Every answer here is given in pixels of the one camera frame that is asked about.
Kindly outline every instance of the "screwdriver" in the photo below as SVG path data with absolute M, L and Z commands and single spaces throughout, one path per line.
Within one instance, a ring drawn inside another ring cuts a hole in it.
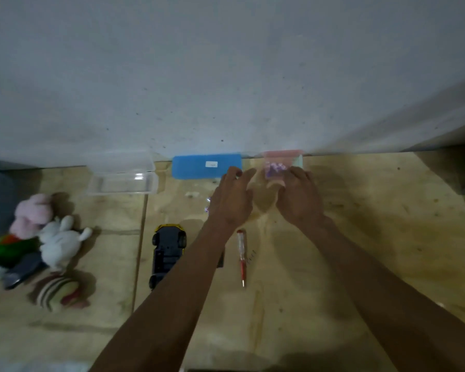
M 246 260 L 244 258 L 244 232 L 237 230 L 237 246 L 239 248 L 239 259 L 241 262 L 241 280 L 243 281 L 243 287 L 246 285 Z

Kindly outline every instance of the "toy car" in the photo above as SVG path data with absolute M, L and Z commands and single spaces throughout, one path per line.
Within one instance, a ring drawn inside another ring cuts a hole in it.
M 160 225 L 152 237 L 153 251 L 152 276 L 149 286 L 153 290 L 174 266 L 186 248 L 186 232 L 180 225 Z

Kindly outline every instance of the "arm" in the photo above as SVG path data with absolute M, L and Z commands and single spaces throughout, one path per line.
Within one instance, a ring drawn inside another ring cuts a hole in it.
M 254 174 L 229 168 L 194 243 L 121 326 L 92 372 L 179 370 L 223 248 L 252 211 L 246 186 Z
M 336 271 L 400 371 L 465 371 L 465 324 L 348 240 L 324 216 L 311 173 L 291 168 L 277 206 Z

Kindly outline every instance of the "hand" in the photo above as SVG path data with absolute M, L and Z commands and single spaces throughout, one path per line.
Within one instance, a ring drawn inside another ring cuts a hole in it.
M 277 208 L 282 216 L 302 231 L 324 219 L 324 206 L 313 174 L 300 167 L 284 171 L 285 187 L 279 189 Z
M 246 187 L 256 171 L 251 168 L 243 173 L 238 167 L 229 167 L 210 199 L 211 218 L 223 220 L 233 229 L 246 222 L 253 210 L 253 192 Z

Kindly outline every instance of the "white wall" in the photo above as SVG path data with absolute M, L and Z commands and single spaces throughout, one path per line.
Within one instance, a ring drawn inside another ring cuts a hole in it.
M 0 0 L 0 160 L 399 151 L 465 125 L 465 0 Z

